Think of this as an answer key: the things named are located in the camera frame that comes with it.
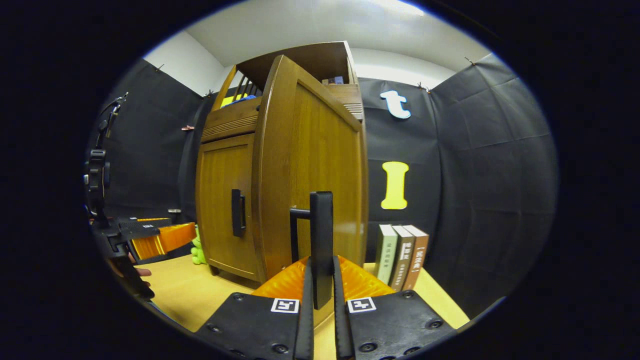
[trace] screw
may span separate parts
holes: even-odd
[[[282,344],[276,344],[276,345],[273,345],[273,346],[271,347],[271,349],[272,349],[273,351],[277,352],[278,354],[284,354],[284,353],[286,353],[287,351],[289,351],[289,348],[288,348],[288,347],[286,347],[285,345],[282,345]]]
[[[429,327],[432,329],[437,329],[442,325],[442,322],[440,320],[436,320],[434,322],[432,322],[431,324],[429,324]]]
[[[244,354],[243,354],[241,351],[238,351],[238,350],[233,349],[233,348],[232,348],[232,349],[230,349],[229,351],[231,351],[231,352],[232,352],[232,353],[234,353],[235,355],[238,355],[238,356],[242,356],[242,357],[244,357]]]
[[[414,351],[416,351],[416,350],[418,350],[418,349],[419,349],[419,347],[412,347],[412,348],[408,348],[408,349],[406,349],[406,351],[404,352],[404,354],[405,354],[405,355],[406,355],[406,354],[411,354],[412,352],[414,352]]]
[[[219,327],[213,325],[212,323],[208,323],[207,328],[212,332],[222,332]]]
[[[376,350],[378,346],[375,343],[364,343],[360,346],[360,352],[372,352]]]

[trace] black cabinet handle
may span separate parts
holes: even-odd
[[[240,189],[231,189],[231,223],[234,227],[234,236],[242,237],[246,229],[244,218],[244,195]]]

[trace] white wall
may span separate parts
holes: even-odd
[[[422,83],[430,89],[456,72],[411,56],[386,51],[351,48],[356,75],[359,78],[397,81],[411,85]]]
[[[455,71],[411,56],[386,51],[351,48],[355,71],[360,78],[397,81],[434,88]],[[177,33],[144,56],[156,67],[200,95],[217,92],[233,65],[223,67],[200,43],[185,31]],[[231,87],[240,82],[236,74]]]
[[[228,71],[221,74],[223,66],[200,43],[185,31],[181,31],[158,45],[144,56],[144,59],[164,73],[180,81],[199,95],[211,89],[217,92]]]

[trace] book spine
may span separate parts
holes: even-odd
[[[378,241],[376,242],[376,267],[373,269],[373,274],[380,278],[380,265],[382,264],[382,249],[385,236],[382,233],[382,228],[378,227]]]
[[[396,252],[396,267],[392,282],[389,284],[394,291],[401,291],[406,279],[406,273],[411,262],[411,254],[413,248],[414,237],[402,238],[400,246],[398,246]]]
[[[394,258],[396,254],[396,243],[397,236],[385,236],[382,243],[380,269],[376,274],[378,274],[378,279],[385,284],[388,284],[389,279],[391,278],[391,270],[394,266]]]
[[[418,281],[418,275],[420,275],[420,269],[424,264],[424,256],[427,253],[427,242],[429,236],[419,236],[415,239],[415,246],[413,247],[413,257],[411,260],[411,267],[406,274],[406,280],[402,290],[412,290],[415,287],[415,283]]]

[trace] wooden table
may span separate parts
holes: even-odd
[[[144,280],[151,283],[156,296],[154,304],[170,318],[195,332],[233,292],[251,293],[260,284],[240,276],[221,272],[212,276],[207,265],[194,265],[191,255],[141,265],[152,275]],[[364,269],[372,272],[373,263]],[[438,283],[422,269],[414,290],[455,329],[469,321],[466,314]],[[314,357],[329,359],[335,354],[333,316],[316,326]]]

